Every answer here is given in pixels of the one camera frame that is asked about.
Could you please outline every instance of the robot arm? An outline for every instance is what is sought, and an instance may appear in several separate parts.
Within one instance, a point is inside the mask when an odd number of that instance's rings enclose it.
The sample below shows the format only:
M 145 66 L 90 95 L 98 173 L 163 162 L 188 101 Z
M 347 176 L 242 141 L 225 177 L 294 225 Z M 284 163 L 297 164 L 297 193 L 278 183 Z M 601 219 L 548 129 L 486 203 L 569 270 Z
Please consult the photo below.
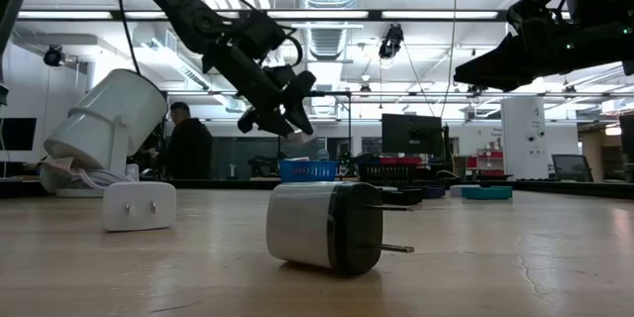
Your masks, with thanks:
M 0 18 L 2 49 L 9 40 L 22 1 L 0 0 L 0 12 L 5 10 Z M 315 77 L 308 71 L 295 75 L 289 65 L 264 69 L 257 65 L 257 61 L 288 38 L 273 19 L 254 9 L 246 19 L 230 20 L 201 0 L 154 1 L 187 48 L 203 55 L 203 71 L 216 67 L 252 104 L 238 121 L 241 131 L 246 133 L 253 124 L 258 124 L 261 130 L 286 136 L 293 132 L 288 124 L 291 123 L 307 134 L 313 133 L 301 102 Z M 283 115 L 280 105 L 285 107 Z

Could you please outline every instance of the blue basket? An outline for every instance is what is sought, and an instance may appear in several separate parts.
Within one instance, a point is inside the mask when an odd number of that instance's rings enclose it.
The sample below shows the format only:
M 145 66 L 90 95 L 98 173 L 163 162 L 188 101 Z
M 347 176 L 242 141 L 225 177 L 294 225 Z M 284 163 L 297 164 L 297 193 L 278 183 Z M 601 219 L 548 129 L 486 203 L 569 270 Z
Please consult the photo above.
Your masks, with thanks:
M 282 182 L 334 181 L 337 177 L 337 161 L 292 161 L 279 162 Z

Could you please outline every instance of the table surface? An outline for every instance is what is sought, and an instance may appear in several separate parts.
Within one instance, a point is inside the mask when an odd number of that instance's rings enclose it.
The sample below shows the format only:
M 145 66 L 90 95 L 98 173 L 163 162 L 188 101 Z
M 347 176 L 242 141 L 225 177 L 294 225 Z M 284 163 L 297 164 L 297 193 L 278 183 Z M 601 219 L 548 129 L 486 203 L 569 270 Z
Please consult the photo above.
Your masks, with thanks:
M 266 251 L 267 191 L 178 191 L 172 229 L 107 234 L 99 199 L 0 200 L 0 316 L 631 316 L 634 202 L 515 192 L 385 213 L 344 278 Z

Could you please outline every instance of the man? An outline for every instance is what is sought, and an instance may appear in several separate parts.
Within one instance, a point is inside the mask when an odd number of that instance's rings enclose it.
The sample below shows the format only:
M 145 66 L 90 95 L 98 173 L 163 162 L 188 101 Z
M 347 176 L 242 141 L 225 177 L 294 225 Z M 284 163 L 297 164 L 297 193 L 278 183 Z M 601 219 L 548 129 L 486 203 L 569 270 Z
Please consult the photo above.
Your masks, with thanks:
M 211 178 L 211 146 L 213 137 L 197 118 L 192 118 L 183 102 L 169 106 L 174 123 L 167 145 L 166 172 L 174 179 Z

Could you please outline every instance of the chair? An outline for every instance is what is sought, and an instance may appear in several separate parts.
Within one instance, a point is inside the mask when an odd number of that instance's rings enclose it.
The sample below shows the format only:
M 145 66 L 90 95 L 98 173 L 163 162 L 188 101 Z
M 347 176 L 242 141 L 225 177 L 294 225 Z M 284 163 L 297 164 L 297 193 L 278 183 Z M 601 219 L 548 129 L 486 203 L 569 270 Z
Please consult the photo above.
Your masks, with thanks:
M 592 172 L 583 155 L 553 155 L 557 179 L 594 182 Z

